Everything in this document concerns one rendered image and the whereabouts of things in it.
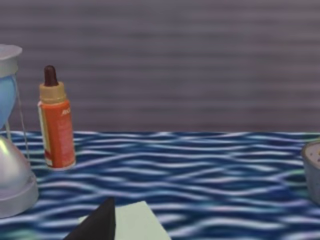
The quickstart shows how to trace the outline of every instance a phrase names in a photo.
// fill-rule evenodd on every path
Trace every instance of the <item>orange bottle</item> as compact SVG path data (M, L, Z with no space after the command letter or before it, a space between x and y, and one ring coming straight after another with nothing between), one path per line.
M76 164L70 103L53 66L44 68L44 79L38 111L45 161L53 170L66 170Z

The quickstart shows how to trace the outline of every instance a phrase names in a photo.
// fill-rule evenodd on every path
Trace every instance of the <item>wave pattern tablecloth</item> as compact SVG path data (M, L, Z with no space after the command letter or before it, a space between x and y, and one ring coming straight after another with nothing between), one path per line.
M29 132L40 199L0 219L1 240L61 240L104 199L147 201L173 240L318 240L300 151L317 133L77 132L77 165L52 172ZM22 134L13 141L25 153Z

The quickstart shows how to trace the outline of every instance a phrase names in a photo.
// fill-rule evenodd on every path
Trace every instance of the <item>pale green paper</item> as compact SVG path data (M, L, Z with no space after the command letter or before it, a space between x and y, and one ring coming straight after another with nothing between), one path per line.
M171 240L145 201L117 207L115 222L115 240Z

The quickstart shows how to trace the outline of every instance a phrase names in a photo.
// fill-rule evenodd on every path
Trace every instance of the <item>brown bottle tip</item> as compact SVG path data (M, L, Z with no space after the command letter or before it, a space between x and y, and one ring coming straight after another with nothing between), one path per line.
M58 86L56 69L54 66L48 65L44 68L44 86L54 87Z

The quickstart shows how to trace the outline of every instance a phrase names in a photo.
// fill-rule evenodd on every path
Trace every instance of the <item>hourglass base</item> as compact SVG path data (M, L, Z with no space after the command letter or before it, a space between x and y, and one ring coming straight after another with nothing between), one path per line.
M23 213L37 202L38 197L37 180L33 175L19 193L12 196L0 195L0 219Z

